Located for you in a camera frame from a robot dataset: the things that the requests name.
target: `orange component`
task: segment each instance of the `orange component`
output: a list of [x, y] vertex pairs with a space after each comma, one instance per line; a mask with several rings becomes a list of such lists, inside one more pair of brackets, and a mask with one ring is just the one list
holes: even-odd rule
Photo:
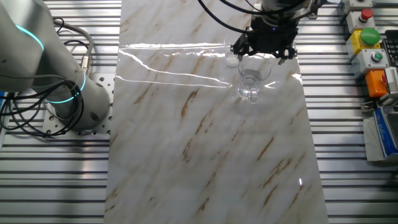
[[387, 93], [386, 83], [382, 80], [383, 75], [385, 75], [384, 69], [371, 70], [366, 74], [366, 84], [371, 98], [379, 98]]

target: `metal bracket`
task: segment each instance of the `metal bracket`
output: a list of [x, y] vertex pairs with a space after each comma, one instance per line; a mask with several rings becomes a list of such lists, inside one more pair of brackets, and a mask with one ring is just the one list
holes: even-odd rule
[[375, 101], [370, 101], [370, 102], [366, 102], [364, 104], [361, 104], [361, 111], [362, 114], [365, 115], [372, 115], [373, 111], [377, 108], [376, 106], [376, 102]]
[[[111, 98], [111, 106], [109, 107], [108, 114], [105, 119], [100, 122], [93, 129], [84, 131], [69, 131], [63, 136], [57, 136], [56, 138], [46, 138], [48, 141], [64, 141], [64, 140], [109, 140], [111, 136], [111, 121], [113, 111], [113, 90], [114, 90], [114, 75], [110, 74], [91, 74], [90, 78], [104, 86], [106, 91], [109, 93]], [[53, 110], [50, 104], [47, 105], [50, 110]], [[54, 133], [63, 128], [64, 125], [57, 119], [54, 118], [48, 111], [45, 112], [43, 132]]]

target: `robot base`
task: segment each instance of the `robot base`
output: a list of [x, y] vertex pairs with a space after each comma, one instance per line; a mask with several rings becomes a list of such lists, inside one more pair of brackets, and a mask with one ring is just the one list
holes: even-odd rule
[[[68, 140], [90, 140], [90, 139], [104, 139], [109, 140], [111, 136], [111, 121], [112, 121], [112, 110], [113, 110], [113, 90], [114, 90], [114, 75], [109, 74], [91, 74], [90, 78], [101, 85], [104, 86], [105, 90], [108, 92], [111, 99], [111, 106], [109, 108], [108, 114], [105, 119], [102, 120], [97, 126], [92, 129], [84, 131], [74, 131], [71, 130], [63, 136], [57, 136], [56, 138], [46, 138], [48, 141], [64, 141]], [[54, 108], [48, 103], [48, 108], [55, 111]], [[64, 125], [57, 119], [54, 118], [48, 111], [45, 112], [43, 132], [55, 133], [62, 129]]]

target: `yellow control box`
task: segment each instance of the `yellow control box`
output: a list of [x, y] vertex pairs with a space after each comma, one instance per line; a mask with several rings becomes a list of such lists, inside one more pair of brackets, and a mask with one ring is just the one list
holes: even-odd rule
[[363, 30], [356, 30], [346, 42], [348, 57], [350, 60], [362, 49], [380, 49], [380, 34], [374, 30], [366, 28]]

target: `green button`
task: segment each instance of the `green button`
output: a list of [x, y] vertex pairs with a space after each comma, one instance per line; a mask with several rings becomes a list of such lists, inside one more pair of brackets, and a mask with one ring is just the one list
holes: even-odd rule
[[376, 52], [376, 53], [374, 54], [374, 57], [377, 58], [377, 59], [379, 59], [379, 60], [383, 59], [383, 55], [382, 55], [381, 53], [379, 53], [379, 52]]
[[372, 28], [365, 28], [361, 32], [361, 39], [365, 44], [375, 45], [380, 41], [380, 34]]

